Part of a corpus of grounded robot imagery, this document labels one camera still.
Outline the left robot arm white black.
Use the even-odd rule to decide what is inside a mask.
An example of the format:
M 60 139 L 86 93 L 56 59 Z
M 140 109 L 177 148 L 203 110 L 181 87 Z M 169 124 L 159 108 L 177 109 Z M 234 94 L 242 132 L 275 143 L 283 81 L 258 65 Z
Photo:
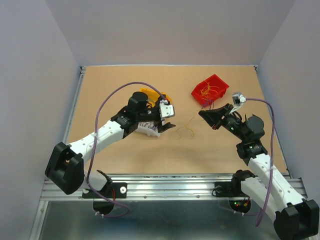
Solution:
M 53 147 L 45 175 L 67 195 L 74 193 L 85 180 L 89 180 L 95 193 L 106 197 L 111 193 L 107 176 L 99 171 L 91 175 L 85 170 L 85 164 L 92 155 L 126 138 L 138 128 L 139 123 L 152 122 L 157 132 L 163 133 L 174 127 L 174 124 L 164 122 L 174 116 L 174 106 L 169 100 L 159 98 L 153 107 L 149 107 L 147 94 L 136 91 L 126 106 L 106 124 L 96 127 L 94 132 L 69 144 L 57 143 Z

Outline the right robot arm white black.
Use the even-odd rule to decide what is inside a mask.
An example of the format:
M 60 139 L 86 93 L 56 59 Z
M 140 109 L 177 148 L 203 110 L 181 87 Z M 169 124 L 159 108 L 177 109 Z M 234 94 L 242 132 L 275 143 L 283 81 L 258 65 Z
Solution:
M 303 240 L 319 233 L 320 207 L 296 191 L 274 165 L 261 142 L 263 120 L 252 115 L 243 120 L 232 112 L 233 105 L 200 110 L 199 115 L 213 129 L 225 128 L 240 139 L 237 154 L 249 167 L 238 170 L 230 181 L 217 181 L 212 190 L 217 198 L 249 197 L 273 222 L 281 240 Z

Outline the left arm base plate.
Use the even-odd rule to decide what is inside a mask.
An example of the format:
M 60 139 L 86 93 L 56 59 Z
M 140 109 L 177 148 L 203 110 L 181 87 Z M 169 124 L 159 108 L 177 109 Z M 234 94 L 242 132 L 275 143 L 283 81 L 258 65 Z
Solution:
M 125 199 L 127 197 L 127 183 L 125 182 L 113 182 L 107 183 L 101 190 L 98 191 L 99 194 L 108 199 Z M 82 198 L 84 199 L 101 199 L 95 192 L 91 189 L 84 189 L 82 192 Z

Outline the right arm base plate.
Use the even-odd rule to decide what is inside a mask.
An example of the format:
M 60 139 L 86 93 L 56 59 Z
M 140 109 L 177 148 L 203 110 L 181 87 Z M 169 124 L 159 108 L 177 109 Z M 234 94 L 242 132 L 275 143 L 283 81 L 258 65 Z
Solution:
M 212 194 L 217 198 L 244 198 L 247 197 L 242 192 L 241 184 L 238 181 L 216 181 L 214 182 L 214 188 Z

